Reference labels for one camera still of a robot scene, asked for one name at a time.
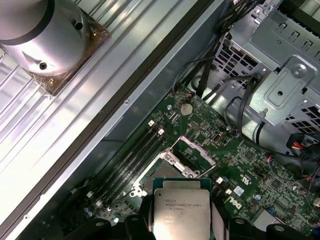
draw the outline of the green circuit board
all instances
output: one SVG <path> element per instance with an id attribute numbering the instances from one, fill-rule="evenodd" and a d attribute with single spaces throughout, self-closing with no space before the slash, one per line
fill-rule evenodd
<path id="1" fill-rule="evenodd" d="M 147 131 L 150 121 L 157 124 L 157 128 L 163 129 L 164 133 L 160 140 L 150 137 L 148 141 L 142 142 L 143 136 L 150 133 Z M 108 220 L 137 213 L 141 198 L 130 196 L 133 183 L 160 151 L 174 143 L 173 152 L 185 166 L 200 173 L 209 169 L 211 164 L 197 150 L 184 141 L 176 142 L 180 136 L 184 136 L 205 150 L 217 163 L 207 176 L 213 182 L 212 194 L 223 199 L 233 217 L 251 221 L 259 210 L 265 209 L 279 221 L 309 235 L 312 227 L 307 220 L 317 215 L 309 207 L 306 197 L 297 193 L 297 189 L 303 186 L 298 182 L 276 179 L 269 171 L 265 153 L 247 145 L 234 131 L 227 131 L 226 127 L 223 118 L 202 99 L 197 96 L 187 97 L 186 89 L 181 89 L 177 95 L 170 93 L 105 167 L 106 175 L 109 173 L 115 176 L 108 177 L 103 187 L 93 191 L 93 197 L 88 200 L 92 206 L 90 211 L 94 216 Z M 119 162 L 127 165 L 121 168 Z M 155 171 L 159 164 L 157 162 L 153 166 Z M 285 178 L 292 176 L 278 164 L 275 163 L 274 167 L 279 175 Z M 157 177 L 163 177 L 159 174 L 165 175 L 164 169 L 167 166 L 162 168 Z M 179 175 L 178 171 L 172 174 L 173 177 Z M 146 176 L 145 179 L 154 177 L 152 174 Z M 101 196 L 110 197 L 104 197 L 102 206 L 98 206 L 95 203 L 102 199 Z M 112 206 L 112 210 L 107 211 L 107 206 Z"/>

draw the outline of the white label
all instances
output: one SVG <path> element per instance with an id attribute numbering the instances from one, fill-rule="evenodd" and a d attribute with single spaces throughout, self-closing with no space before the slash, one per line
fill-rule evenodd
<path id="1" fill-rule="evenodd" d="M 238 210 L 242 208 L 242 205 L 237 202 L 232 196 L 229 198 L 229 202 L 232 203 L 233 206 L 235 206 Z"/>
<path id="2" fill-rule="evenodd" d="M 245 184 L 245 185 L 249 185 L 250 181 L 248 178 L 246 178 L 245 176 L 242 178 L 242 182 Z"/>

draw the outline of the screw hole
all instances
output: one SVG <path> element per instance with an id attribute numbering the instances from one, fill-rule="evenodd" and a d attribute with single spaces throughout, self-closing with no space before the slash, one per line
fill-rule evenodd
<path id="1" fill-rule="evenodd" d="M 47 64 L 46 64 L 45 62 L 41 62 L 41 63 L 39 64 L 39 68 L 40 68 L 41 70 L 45 70 L 45 69 L 47 68 Z"/>
<path id="2" fill-rule="evenodd" d="M 81 22 L 77 22 L 77 23 L 74 25 L 74 28 L 75 28 L 75 30 L 77 30 L 77 31 L 81 30 L 83 27 L 84 27 L 84 25 L 83 25 Z"/>

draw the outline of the chip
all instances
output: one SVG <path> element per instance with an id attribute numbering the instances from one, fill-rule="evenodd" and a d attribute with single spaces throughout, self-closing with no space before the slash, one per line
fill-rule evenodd
<path id="1" fill-rule="evenodd" d="M 244 157 L 248 160 L 251 160 L 254 157 L 254 153 L 252 151 L 247 151 Z"/>
<path id="2" fill-rule="evenodd" d="M 235 194 L 237 194 L 239 197 L 245 192 L 240 186 L 236 186 L 236 188 L 233 190 Z"/>
<path id="3" fill-rule="evenodd" d="M 275 189 L 279 188 L 281 186 L 281 182 L 277 179 L 275 179 L 272 183 L 271 186 L 274 187 Z"/>

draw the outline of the cable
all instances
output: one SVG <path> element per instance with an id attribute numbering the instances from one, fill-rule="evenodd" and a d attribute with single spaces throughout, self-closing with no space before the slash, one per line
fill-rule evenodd
<path id="1" fill-rule="evenodd" d="M 242 98 L 239 97 L 239 96 L 236 96 L 236 97 L 232 98 L 232 100 L 228 103 L 228 105 L 225 107 L 225 109 L 224 109 L 224 111 L 223 111 L 224 121 L 226 122 L 226 124 L 227 124 L 232 130 L 236 130 L 236 129 L 235 129 L 234 126 L 232 126 L 232 124 L 229 122 L 227 112 L 228 112 L 228 108 L 230 108 L 230 106 L 231 106 L 232 104 L 234 104 L 234 102 L 235 102 L 236 99 L 242 100 Z"/>
<path id="2" fill-rule="evenodd" d="M 297 181 L 305 180 L 305 179 L 308 178 L 308 176 L 306 176 L 306 177 L 301 177 L 301 178 L 290 178 L 290 179 L 288 179 L 288 178 L 279 176 L 279 175 L 275 172 L 275 170 L 273 169 L 273 167 L 272 167 L 272 164 L 271 164 L 271 163 L 274 162 L 274 161 L 275 161 L 275 159 L 270 156 L 270 157 L 268 158 L 268 160 L 267 160 L 267 164 L 268 164 L 268 167 L 269 167 L 271 173 L 272 173 L 277 179 L 281 179 L 281 180 L 286 181 L 286 182 L 297 182 Z"/>
<path id="3" fill-rule="evenodd" d="M 252 78 L 249 81 L 249 83 L 248 83 L 248 85 L 246 87 L 246 90 L 244 92 L 243 98 L 241 100 L 241 103 L 240 103 L 240 107 L 239 107 L 238 114 L 237 114 L 237 125 L 238 125 L 238 131 L 239 131 L 240 137 L 242 137 L 242 139 L 247 144 L 251 145 L 252 147 L 258 148 L 258 149 L 260 149 L 260 150 L 262 150 L 262 151 L 264 151 L 266 153 L 270 153 L 271 155 L 300 160 L 300 157 L 298 157 L 298 156 L 287 155 L 285 153 L 281 153 L 281 152 L 278 152 L 278 151 L 270 150 L 270 149 L 268 149 L 268 148 L 266 148 L 264 146 L 258 145 L 254 141 L 252 141 L 250 138 L 248 138 L 247 136 L 245 136 L 243 134 L 242 127 L 243 127 L 244 111 L 245 111 L 246 105 L 247 105 L 247 103 L 248 103 L 248 101 L 250 99 L 250 96 L 251 96 L 252 92 L 254 91 L 255 86 L 256 86 L 257 83 L 258 83 L 258 80 L 256 78 Z"/>
<path id="4" fill-rule="evenodd" d="M 319 169 L 320 169 L 320 166 L 318 166 L 318 167 L 315 169 L 315 171 L 314 171 L 314 173 L 313 173 L 313 175 L 312 175 L 312 178 L 311 178 L 311 180 L 310 180 L 310 183 L 309 183 L 308 192 L 307 192 L 307 194 L 306 194 L 306 199 L 307 199 L 307 202 L 308 202 L 309 206 L 310 206 L 312 209 L 314 209 L 315 211 L 317 211 L 318 213 L 320 213 L 320 209 L 319 209 L 318 207 L 314 207 L 314 206 L 311 204 L 311 202 L 310 202 L 310 193 L 311 193 L 312 183 L 314 182 L 314 180 L 315 180 L 315 178 L 316 178 L 316 176 L 317 176 L 317 173 L 318 173 Z"/>
<path id="5" fill-rule="evenodd" d="M 243 81 L 247 81 L 249 79 L 251 79 L 252 76 L 235 76 L 235 77 L 229 77 L 229 78 L 226 78 L 226 79 L 223 79 L 222 81 L 224 83 L 226 82 L 230 82 L 230 81 L 239 81 L 239 80 L 243 80 Z M 217 89 L 214 87 L 211 92 L 209 92 L 202 100 L 203 101 L 207 101 L 209 98 L 212 97 L 212 95 L 217 91 Z"/>
<path id="6" fill-rule="evenodd" d="M 182 79 L 181 73 L 185 70 L 186 67 L 188 67 L 190 64 L 193 64 L 193 63 L 199 63 L 199 62 L 203 62 L 203 61 L 207 61 L 207 60 L 213 60 L 214 58 L 215 58 L 215 56 L 203 57 L 203 58 L 199 58 L 199 59 L 196 59 L 196 60 L 188 61 L 187 63 L 185 63 L 181 67 L 181 69 L 178 72 L 178 74 L 175 76 L 175 79 L 173 81 L 172 88 L 171 88 L 172 89 L 172 93 L 174 95 L 177 94 L 175 88 L 176 88 L 177 83 Z"/>
<path id="7" fill-rule="evenodd" d="M 247 14 L 246 12 L 250 10 L 253 6 L 256 7 L 257 5 L 258 2 L 256 0 L 242 0 L 240 3 L 237 3 L 233 8 L 226 12 L 225 16 L 222 19 L 220 19 L 219 24 L 216 27 L 215 32 L 218 33 L 218 37 L 216 38 L 217 40 L 214 41 L 212 47 L 209 50 L 210 54 L 214 56 L 216 55 L 219 49 L 220 38 L 224 36 L 224 33 L 228 30 L 228 28 L 233 23 L 244 17 Z M 195 92 L 195 94 L 200 98 L 202 98 L 202 95 L 204 94 L 204 91 L 207 87 L 211 64 L 212 61 L 207 61 L 205 63 L 198 88 Z"/>
<path id="8" fill-rule="evenodd" d="M 261 134 L 261 130 L 264 128 L 264 126 L 266 125 L 266 123 L 263 121 L 261 122 L 261 124 L 259 125 L 258 129 L 256 130 L 256 134 L 255 134 L 255 143 L 260 145 L 260 134 Z"/>

